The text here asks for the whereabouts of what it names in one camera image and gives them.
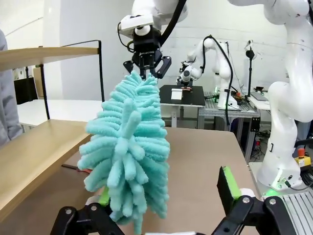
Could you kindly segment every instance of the person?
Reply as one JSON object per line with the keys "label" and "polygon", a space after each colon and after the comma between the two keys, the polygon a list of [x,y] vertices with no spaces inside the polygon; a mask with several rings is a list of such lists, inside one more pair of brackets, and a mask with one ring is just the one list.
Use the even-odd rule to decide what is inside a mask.
{"label": "person", "polygon": [[[0,51],[7,50],[4,33],[0,30]],[[0,148],[22,134],[19,123],[12,70],[0,71]]]}

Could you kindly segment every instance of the wooden shelf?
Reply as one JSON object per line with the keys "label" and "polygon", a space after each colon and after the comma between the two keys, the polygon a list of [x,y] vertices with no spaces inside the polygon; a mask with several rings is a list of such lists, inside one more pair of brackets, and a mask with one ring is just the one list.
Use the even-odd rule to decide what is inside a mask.
{"label": "wooden shelf", "polygon": [[49,120],[0,149],[0,222],[90,140],[85,125]]}
{"label": "wooden shelf", "polygon": [[93,47],[39,47],[0,51],[0,71],[97,55]]}

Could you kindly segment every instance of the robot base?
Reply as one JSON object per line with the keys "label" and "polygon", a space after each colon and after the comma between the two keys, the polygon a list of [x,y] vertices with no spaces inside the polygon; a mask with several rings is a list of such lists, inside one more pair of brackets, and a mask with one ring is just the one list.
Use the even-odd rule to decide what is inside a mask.
{"label": "robot base", "polygon": [[[291,188],[288,188],[286,190],[282,190],[282,191],[276,191],[273,190],[272,187],[270,186],[266,186],[264,184],[262,184],[258,179],[257,179],[257,175],[258,172],[260,171],[262,166],[262,163],[249,163],[249,168],[252,174],[252,178],[255,184],[255,187],[257,189],[257,193],[261,196],[261,197],[271,197],[271,196],[283,196],[283,195],[290,195],[290,194],[295,194],[295,193],[303,193],[303,192],[312,192],[312,189],[307,188],[303,191],[295,191]],[[301,184],[301,186],[298,186],[297,188],[305,188],[306,185],[304,183]]]}
{"label": "robot base", "polygon": [[[227,92],[221,92],[219,103],[217,107],[219,109],[225,110],[226,109],[226,101],[227,101]],[[240,110],[237,101],[230,95],[228,98],[228,110]]]}

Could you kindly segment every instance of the white wall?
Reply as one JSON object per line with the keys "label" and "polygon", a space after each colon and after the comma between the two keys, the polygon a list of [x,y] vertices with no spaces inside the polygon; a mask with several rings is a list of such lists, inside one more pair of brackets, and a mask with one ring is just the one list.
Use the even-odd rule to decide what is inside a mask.
{"label": "white wall", "polygon": [[[61,2],[60,43],[62,45],[95,39],[102,41],[106,99],[127,74],[123,62],[129,60],[131,54],[120,44],[116,29],[118,22],[131,11],[132,2],[130,0]],[[96,47],[97,43],[79,46]],[[97,56],[62,61],[61,74],[65,99],[101,100]]]}
{"label": "white wall", "polygon": [[[45,0],[44,5],[44,47],[59,47],[61,0]],[[61,62],[45,65],[45,86],[49,99],[63,99]]]}
{"label": "white wall", "polygon": [[0,28],[9,49],[38,47],[43,44],[44,0],[1,2]]}

